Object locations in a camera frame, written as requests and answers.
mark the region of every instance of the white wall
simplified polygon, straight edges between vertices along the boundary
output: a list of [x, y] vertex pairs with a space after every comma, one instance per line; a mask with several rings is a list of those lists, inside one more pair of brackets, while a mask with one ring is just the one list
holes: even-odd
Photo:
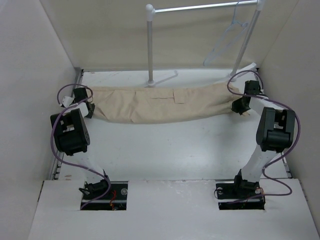
[[[241, 65], [260, 64], [298, 0], [267, 0]], [[72, 63], [90, 69], [147, 69], [146, 4], [156, 9], [234, 0], [41, 0]], [[250, 21], [255, 6], [239, 7]], [[199, 68], [230, 25], [233, 8], [171, 12], [153, 21], [156, 68]], [[236, 28], [224, 44], [239, 32]], [[233, 66], [244, 38], [214, 67]]]
[[260, 68], [266, 93], [291, 106], [301, 138], [288, 157], [320, 230], [320, 1], [299, 0]]
[[75, 71], [39, 0], [0, 10], [0, 238], [25, 240], [52, 160], [55, 94]]

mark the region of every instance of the purple cable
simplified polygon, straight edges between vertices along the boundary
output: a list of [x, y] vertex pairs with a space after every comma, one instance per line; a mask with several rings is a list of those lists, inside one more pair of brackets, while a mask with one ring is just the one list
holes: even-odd
[[[232, 79], [234, 79], [237, 75], [243, 74], [243, 73], [254, 73], [254, 74], [259, 78], [259, 80], [260, 80], [260, 82], [261, 82], [261, 87], [263, 88], [263, 81], [262, 81], [260, 75], [259, 75], [256, 71], [244, 70], [244, 71], [240, 71], [240, 72], [236, 73], [235, 75], [233, 75], [233, 76], [229, 79], [229, 81], [227, 82], [226, 87], [227, 87], [227, 89], [228, 89], [228, 91], [229, 91], [230, 93], [232, 93], [232, 94], [234, 94], [234, 95], [237, 95], [237, 96], [242, 96], [242, 97], [251, 97], [251, 98], [262, 99], [262, 100], [265, 100], [265, 101], [267, 101], [267, 102], [270, 102], [270, 103], [279, 105], [279, 106], [281, 106], [281, 107], [283, 107], [283, 108], [285, 108], [285, 109], [292, 110], [291, 107], [289, 107], [289, 106], [287, 106], [287, 105], [285, 105], [285, 104], [283, 104], [283, 103], [281, 103], [281, 102], [278, 102], [278, 101], [275, 101], [275, 100], [271, 100], [271, 99], [267, 99], [267, 98], [265, 98], [265, 97], [263, 97], [263, 96], [242, 94], [242, 93], [237, 93], [237, 92], [232, 91], [232, 90], [230, 89], [230, 83], [231, 83]], [[276, 193], [258, 194], [258, 195], [255, 195], [255, 196], [248, 197], [248, 198], [246, 198], [246, 199], [239, 199], [239, 200], [236, 200], [236, 201], [232, 201], [232, 202], [230, 202], [230, 204], [242, 203], [242, 202], [247, 201], [247, 200], [250, 200], [250, 199], [255, 199], [255, 198], [264, 197], [264, 196], [288, 196], [288, 195], [292, 194], [293, 191], [292, 191], [292, 189], [291, 189], [291, 187], [290, 187], [289, 185], [287, 185], [286, 183], [284, 183], [284, 182], [282, 182], [282, 181], [279, 181], [278, 179], [275, 179], [275, 178], [273, 178], [273, 177], [270, 177], [270, 176], [266, 175], [266, 172], [265, 172], [265, 171], [266, 171], [266, 168], [267, 168], [267, 167], [269, 167], [270, 165], [272, 165], [272, 164], [280, 161], [281, 159], [283, 159], [285, 156], [287, 156], [289, 153], [291, 153], [292, 150], [296, 147], [296, 145], [297, 145], [297, 143], [298, 143], [298, 141], [299, 141], [299, 138], [300, 138], [301, 123], [300, 123], [300, 119], [299, 119], [299, 117], [298, 117], [297, 114], [295, 114], [295, 119], [296, 119], [296, 122], [297, 122], [297, 134], [296, 134], [296, 138], [295, 138], [294, 143], [293, 143], [292, 146], [288, 149], [288, 151], [286, 151], [283, 155], [281, 154], [281, 156], [278, 157], [277, 159], [275, 159], [275, 160], [267, 163], [267, 164], [263, 167], [263, 169], [262, 169], [262, 174], [263, 174], [263, 176], [264, 176], [265, 178], [267, 178], [267, 179], [269, 179], [269, 180], [273, 180], [273, 181], [275, 181], [275, 182], [277, 182], [277, 183], [280, 183], [280, 184], [286, 186], [286, 187], [289, 189], [289, 192], [288, 192], [288, 193], [279, 193], [279, 194], [278, 194], [278, 193], [277, 193], [277, 194], [276, 194]]]
[[[85, 85], [77, 84], [77, 83], [68, 84], [68, 85], [65, 85], [64, 87], [62, 87], [62, 88], [58, 91], [58, 93], [57, 93], [56, 98], [57, 98], [57, 101], [58, 101], [59, 104], [60, 104], [60, 101], [59, 101], [59, 94], [60, 94], [60, 92], [62, 91], [62, 89], [66, 88], [66, 87], [69, 87], [69, 86], [81, 86], [81, 87], [85, 87], [86, 89], [90, 90], [90, 92], [91, 92], [91, 96], [89, 96], [89, 97], [81, 100], [80, 102], [78, 102], [78, 103], [77, 103], [78, 105], [81, 104], [81, 103], [83, 103], [84, 101], [87, 101], [88, 99], [92, 98], [93, 95], [94, 95], [94, 92], [92, 91], [92, 89], [90, 89], [89, 87], [87, 87], [87, 86], [85, 86]], [[58, 122], [59, 122], [61, 116], [62, 116], [67, 110], [72, 109], [72, 108], [74, 108], [74, 106], [69, 106], [69, 107], [66, 107], [62, 112], [60, 112], [59, 115], [58, 115], [58, 117], [56, 118], [54, 124], [53, 124], [52, 131], [51, 131], [51, 136], [50, 136], [51, 151], [52, 151], [53, 155], [55, 156], [55, 158], [56, 158], [59, 162], [61, 162], [61, 163], [63, 163], [63, 164], [66, 164], [66, 165], [69, 165], [69, 166], [81, 168], [81, 169], [87, 170], [87, 171], [89, 171], [89, 172], [91, 172], [91, 173], [97, 174], [98, 176], [100, 176], [100, 177], [102, 177], [104, 180], [106, 180], [106, 182], [108, 183], [108, 188], [107, 188], [107, 190], [106, 190], [103, 194], [101, 194], [100, 196], [97, 196], [97, 197], [93, 198], [92, 200], [90, 200], [90, 201], [86, 202], [85, 204], [83, 204], [83, 205], [80, 207], [80, 210], [82, 210], [86, 205], [88, 205], [88, 204], [91, 203], [92, 201], [98, 200], [98, 199], [102, 198], [104, 195], [106, 195], [106, 194], [109, 192], [110, 188], [111, 188], [111, 182], [110, 182], [110, 180], [109, 180], [107, 177], [105, 177], [104, 175], [102, 175], [101, 173], [99, 173], [99, 172], [97, 172], [97, 171], [95, 171], [95, 170], [90, 169], [89, 167], [86, 167], [86, 166], [83, 166], [83, 165], [80, 165], [80, 164], [75, 164], [75, 163], [71, 163], [71, 162], [67, 162], [67, 161], [62, 160], [62, 159], [58, 156], [58, 154], [56, 153], [56, 151], [55, 151], [55, 146], [54, 146], [54, 134], [55, 134], [55, 131], [56, 131]]]

